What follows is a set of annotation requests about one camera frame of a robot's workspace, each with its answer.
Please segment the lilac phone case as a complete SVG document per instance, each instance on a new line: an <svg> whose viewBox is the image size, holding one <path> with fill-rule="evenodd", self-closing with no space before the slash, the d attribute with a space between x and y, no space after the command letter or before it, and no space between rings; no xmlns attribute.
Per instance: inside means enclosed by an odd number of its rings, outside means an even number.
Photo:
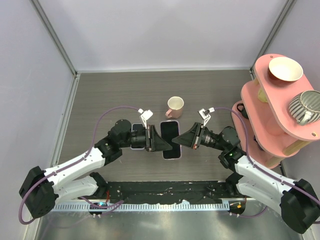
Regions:
<svg viewBox="0 0 320 240"><path fill-rule="evenodd" d="M131 149L143 150L146 145L145 128L141 123L133 123L131 127Z"/></svg>

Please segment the purple phone black screen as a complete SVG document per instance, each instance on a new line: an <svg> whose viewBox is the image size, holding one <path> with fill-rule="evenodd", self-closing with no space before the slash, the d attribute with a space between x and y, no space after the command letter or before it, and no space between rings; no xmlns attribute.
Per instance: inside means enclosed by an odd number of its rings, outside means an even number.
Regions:
<svg viewBox="0 0 320 240"><path fill-rule="evenodd" d="M163 121L160 123L161 137L171 145L171 150L165 150L162 152L162 156L165 160L179 159L182 155L181 146L172 142L172 139L180 135L179 122L176 120Z"/></svg>

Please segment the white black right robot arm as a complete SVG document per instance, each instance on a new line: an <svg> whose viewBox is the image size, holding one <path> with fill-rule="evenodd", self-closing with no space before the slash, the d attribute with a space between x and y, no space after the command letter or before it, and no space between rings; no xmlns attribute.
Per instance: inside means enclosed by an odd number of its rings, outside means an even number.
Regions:
<svg viewBox="0 0 320 240"><path fill-rule="evenodd" d="M172 141L194 150L200 146L220 150L220 163L233 172L225 180L225 190L230 197L254 198L277 212L286 225L299 234L319 222L320 201L312 185L305 179L294 180L277 174L255 161L238 147L240 140L233 127L227 126L215 134L196 122Z"/></svg>

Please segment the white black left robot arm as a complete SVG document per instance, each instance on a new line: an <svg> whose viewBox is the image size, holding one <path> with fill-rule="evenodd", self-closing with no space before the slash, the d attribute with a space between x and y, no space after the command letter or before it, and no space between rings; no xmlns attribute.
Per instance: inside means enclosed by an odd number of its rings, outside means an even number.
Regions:
<svg viewBox="0 0 320 240"><path fill-rule="evenodd" d="M128 120L118 120L106 137L83 154L51 168L32 168L19 190L22 198L19 214L22 214L23 207L27 207L32 218L38 219L49 213L55 205L70 199L84 196L102 199L108 185L95 170L120 158L123 148L143 148L148 152L172 149L157 133L154 125L132 131Z"/></svg>

